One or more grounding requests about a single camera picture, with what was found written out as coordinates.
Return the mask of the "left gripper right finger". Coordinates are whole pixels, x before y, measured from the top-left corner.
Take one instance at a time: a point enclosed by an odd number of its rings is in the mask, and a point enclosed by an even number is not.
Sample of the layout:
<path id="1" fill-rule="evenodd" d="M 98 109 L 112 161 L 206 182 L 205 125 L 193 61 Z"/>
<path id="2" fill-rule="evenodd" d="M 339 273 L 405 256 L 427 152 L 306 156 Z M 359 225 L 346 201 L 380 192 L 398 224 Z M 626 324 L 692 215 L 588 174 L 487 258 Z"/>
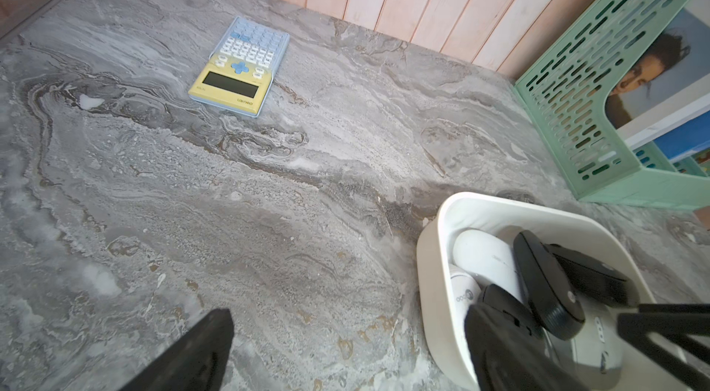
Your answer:
<path id="1" fill-rule="evenodd" d="M 464 320 L 471 363 L 482 390 L 584 390 L 497 310 L 472 305 Z"/>

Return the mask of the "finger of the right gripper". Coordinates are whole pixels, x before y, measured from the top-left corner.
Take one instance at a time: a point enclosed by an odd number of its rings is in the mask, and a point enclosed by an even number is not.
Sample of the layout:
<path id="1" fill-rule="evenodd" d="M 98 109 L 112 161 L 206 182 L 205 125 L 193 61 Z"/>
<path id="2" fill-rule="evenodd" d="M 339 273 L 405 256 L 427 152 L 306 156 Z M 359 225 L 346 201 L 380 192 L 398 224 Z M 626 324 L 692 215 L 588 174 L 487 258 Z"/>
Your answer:
<path id="1" fill-rule="evenodd" d="M 620 313 L 619 336 L 667 373 L 693 390 L 708 390 L 709 377 L 652 341 L 653 334 L 667 339 L 704 363 L 709 347 L 698 337 L 709 335 L 707 304 L 641 304 L 635 313 Z"/>

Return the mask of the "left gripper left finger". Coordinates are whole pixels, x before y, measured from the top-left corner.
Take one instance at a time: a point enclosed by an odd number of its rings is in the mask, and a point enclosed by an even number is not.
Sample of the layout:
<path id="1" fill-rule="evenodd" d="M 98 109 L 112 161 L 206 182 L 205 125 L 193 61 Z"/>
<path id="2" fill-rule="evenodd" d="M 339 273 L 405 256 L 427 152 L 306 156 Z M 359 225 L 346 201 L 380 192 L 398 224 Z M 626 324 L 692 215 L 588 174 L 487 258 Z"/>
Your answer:
<path id="1" fill-rule="evenodd" d="M 219 390 L 233 339 L 231 312 L 214 309 L 121 391 Z"/>

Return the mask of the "white computer mouse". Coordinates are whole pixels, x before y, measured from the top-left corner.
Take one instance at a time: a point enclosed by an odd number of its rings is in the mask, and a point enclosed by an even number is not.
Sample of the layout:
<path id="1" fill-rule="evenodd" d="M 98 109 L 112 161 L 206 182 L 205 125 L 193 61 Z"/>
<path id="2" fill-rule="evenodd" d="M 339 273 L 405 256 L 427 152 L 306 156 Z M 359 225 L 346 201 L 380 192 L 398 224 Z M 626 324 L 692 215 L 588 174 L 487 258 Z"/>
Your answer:
<path id="1" fill-rule="evenodd" d="M 465 230 L 456 237 L 451 256 L 453 264 L 472 275 L 480 285 L 498 285 L 523 302 L 512 247 L 502 239 L 477 229 Z"/>

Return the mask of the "black ribbed mouse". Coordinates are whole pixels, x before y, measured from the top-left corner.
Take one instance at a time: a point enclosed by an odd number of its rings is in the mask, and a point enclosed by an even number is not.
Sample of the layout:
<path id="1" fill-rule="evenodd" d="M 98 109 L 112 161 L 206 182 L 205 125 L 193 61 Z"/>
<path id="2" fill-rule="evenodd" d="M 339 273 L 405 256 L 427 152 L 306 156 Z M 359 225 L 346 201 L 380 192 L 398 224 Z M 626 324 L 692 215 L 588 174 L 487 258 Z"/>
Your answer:
<path id="1" fill-rule="evenodd" d="M 580 293 L 610 308 L 636 308 L 640 294 L 635 283 L 621 271 L 591 256 L 557 244 L 546 244 Z"/>

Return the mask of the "white plastic storage box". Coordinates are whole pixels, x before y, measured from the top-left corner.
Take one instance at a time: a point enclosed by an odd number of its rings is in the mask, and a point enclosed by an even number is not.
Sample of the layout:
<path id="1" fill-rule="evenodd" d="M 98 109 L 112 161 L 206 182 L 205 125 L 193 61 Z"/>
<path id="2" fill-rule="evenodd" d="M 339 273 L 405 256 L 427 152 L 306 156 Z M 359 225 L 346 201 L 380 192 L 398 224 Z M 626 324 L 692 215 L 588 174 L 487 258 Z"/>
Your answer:
<path id="1" fill-rule="evenodd" d="M 457 338 L 452 317 L 449 265 L 454 263 L 451 252 L 456 237 L 468 229 L 481 230 L 502 239 L 512 247 L 512 253 L 515 237 L 521 231 L 529 230 L 545 245 L 557 244 L 581 252 L 621 271 L 635 283 L 640 304 L 636 308 L 606 306 L 616 323 L 620 313 L 635 313 L 641 304 L 658 304 L 630 254 L 610 232 L 592 219 L 478 193 L 457 193 L 445 200 L 435 220 L 425 227 L 419 237 L 417 266 L 428 348 L 441 371 L 460 387 L 482 390 L 471 363 L 467 341 L 463 345 Z M 541 328 L 544 331 L 542 341 L 523 337 L 532 341 L 538 350 L 562 369 L 551 344 L 552 334 L 543 326 Z M 659 335 L 653 334 L 651 339 L 687 363 L 686 358 L 691 355 L 687 351 Z M 610 390 L 693 390 L 622 338 L 621 343 L 621 379 Z M 595 390 L 584 386 L 584 390 Z"/>

